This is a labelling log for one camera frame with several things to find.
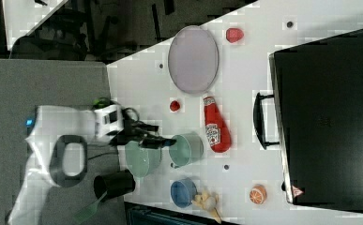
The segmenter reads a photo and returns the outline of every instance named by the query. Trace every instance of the green cup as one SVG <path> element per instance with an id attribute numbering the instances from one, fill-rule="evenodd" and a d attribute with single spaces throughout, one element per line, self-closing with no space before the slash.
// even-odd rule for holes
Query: green cup
<path id="1" fill-rule="evenodd" d="M 173 136 L 173 139 L 177 140 L 169 148 L 173 168 L 186 166 L 202 158 L 204 145 L 198 134 L 180 134 Z"/>

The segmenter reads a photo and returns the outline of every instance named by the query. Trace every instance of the black cup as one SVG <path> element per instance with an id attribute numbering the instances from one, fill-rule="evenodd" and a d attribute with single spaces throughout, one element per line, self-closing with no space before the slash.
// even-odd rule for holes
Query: black cup
<path id="1" fill-rule="evenodd" d="M 94 193 L 97 199 L 107 192 L 102 202 L 134 191 L 135 181 L 129 170 L 99 175 L 94 179 Z"/>

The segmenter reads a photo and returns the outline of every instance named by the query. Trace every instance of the briefcase handle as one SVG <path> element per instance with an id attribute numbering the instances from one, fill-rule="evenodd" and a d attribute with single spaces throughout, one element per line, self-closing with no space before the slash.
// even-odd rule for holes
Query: briefcase handle
<path id="1" fill-rule="evenodd" d="M 253 123 L 254 129 L 256 131 L 256 135 L 260 144 L 266 150 L 267 146 L 280 144 L 279 142 L 267 142 L 265 137 L 265 121 L 263 114 L 263 105 L 261 103 L 262 100 L 273 98 L 274 95 L 263 96 L 260 93 L 257 93 L 256 99 L 254 101 L 253 108 Z"/>

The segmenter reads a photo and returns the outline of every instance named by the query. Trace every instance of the gray floor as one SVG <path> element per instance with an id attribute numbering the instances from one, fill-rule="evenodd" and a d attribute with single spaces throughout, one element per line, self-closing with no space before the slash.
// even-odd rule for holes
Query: gray floor
<path id="1" fill-rule="evenodd" d="M 24 121 L 38 105 L 91 108 L 94 98 L 110 95 L 105 65 L 92 62 L 0 60 L 0 225 L 12 209 L 23 184 L 28 158 Z M 108 148 L 89 148 L 88 156 Z M 73 216 L 92 203 L 93 180 L 119 170 L 117 155 L 88 162 L 88 173 L 75 187 L 52 188 L 42 224 L 75 224 Z M 122 198 L 106 202 L 86 224 L 126 224 Z"/>

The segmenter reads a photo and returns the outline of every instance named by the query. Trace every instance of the orange object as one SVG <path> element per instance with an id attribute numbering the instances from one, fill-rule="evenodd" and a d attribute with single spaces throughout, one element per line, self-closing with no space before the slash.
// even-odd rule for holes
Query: orange object
<path id="1" fill-rule="evenodd" d="M 256 204 L 262 204 L 266 200 L 266 191 L 263 186 L 255 186 L 250 192 L 250 199 Z"/>
<path id="2" fill-rule="evenodd" d="M 231 147 L 231 134 L 213 97 L 204 98 L 204 123 L 211 149 L 217 153 L 227 151 Z"/>

